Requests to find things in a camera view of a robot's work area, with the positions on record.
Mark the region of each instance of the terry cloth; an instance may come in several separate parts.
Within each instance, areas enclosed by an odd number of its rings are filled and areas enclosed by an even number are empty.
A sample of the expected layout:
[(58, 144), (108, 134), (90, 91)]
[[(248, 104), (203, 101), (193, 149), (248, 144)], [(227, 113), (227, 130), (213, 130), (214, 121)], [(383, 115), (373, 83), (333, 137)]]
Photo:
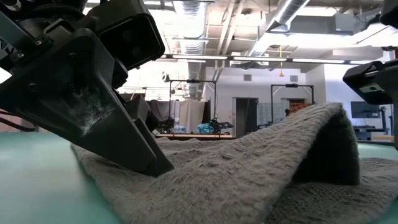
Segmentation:
[(126, 223), (369, 223), (398, 195), (398, 162), (359, 160), (340, 104), (232, 141), (158, 143), (175, 166), (158, 178), (72, 146)]

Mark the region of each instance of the mint green table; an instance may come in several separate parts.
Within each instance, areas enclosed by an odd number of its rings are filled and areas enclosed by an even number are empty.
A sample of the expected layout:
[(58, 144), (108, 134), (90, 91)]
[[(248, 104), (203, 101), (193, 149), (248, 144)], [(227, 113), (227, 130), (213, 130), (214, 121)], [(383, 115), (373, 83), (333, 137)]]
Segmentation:
[[(387, 146), (362, 144), (361, 157), (398, 159)], [(47, 133), (0, 133), (0, 223), (121, 223), (69, 142)], [(398, 202), (377, 224), (398, 223)]]

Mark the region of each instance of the metal frame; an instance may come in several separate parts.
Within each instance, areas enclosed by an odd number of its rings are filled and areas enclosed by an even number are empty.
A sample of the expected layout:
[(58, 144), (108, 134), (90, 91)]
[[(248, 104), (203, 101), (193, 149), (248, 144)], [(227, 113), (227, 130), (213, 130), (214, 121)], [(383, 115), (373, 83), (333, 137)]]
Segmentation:
[(169, 117), (171, 116), (171, 108), (172, 108), (172, 83), (173, 82), (186, 82), (186, 83), (212, 83), (214, 84), (214, 113), (213, 117), (216, 118), (216, 97), (217, 97), (217, 84), (215, 81), (209, 80), (170, 80), (169, 81)]
[[(279, 88), (274, 92), (274, 87), (279, 86)], [(285, 84), (285, 85), (280, 85), (280, 84), (272, 84), (271, 85), (271, 122), (274, 122), (274, 94), (277, 93), (280, 88), (286, 87), (286, 88), (298, 88), (302, 87), (307, 93), (308, 91), (305, 89), (305, 87), (310, 87), (311, 88), (311, 98), (312, 98), (312, 104), (315, 104), (315, 101), (313, 99), (313, 85), (297, 85), (297, 84)]]

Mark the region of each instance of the doorway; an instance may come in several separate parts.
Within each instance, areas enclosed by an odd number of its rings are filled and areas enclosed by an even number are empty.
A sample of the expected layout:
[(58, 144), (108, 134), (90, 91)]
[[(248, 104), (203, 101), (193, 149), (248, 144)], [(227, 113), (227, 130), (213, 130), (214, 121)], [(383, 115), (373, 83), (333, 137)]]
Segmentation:
[(233, 98), (234, 135), (243, 137), (257, 130), (257, 104), (258, 98)]

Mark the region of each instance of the gray towel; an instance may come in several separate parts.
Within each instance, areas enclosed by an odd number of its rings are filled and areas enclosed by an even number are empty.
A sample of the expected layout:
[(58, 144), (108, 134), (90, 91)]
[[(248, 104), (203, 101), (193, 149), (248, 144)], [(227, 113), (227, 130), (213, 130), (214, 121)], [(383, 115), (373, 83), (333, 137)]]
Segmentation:
[(175, 166), (158, 178), (72, 146), (126, 223), (368, 223), (398, 196), (398, 162), (359, 160), (340, 104), (233, 141), (158, 143)]

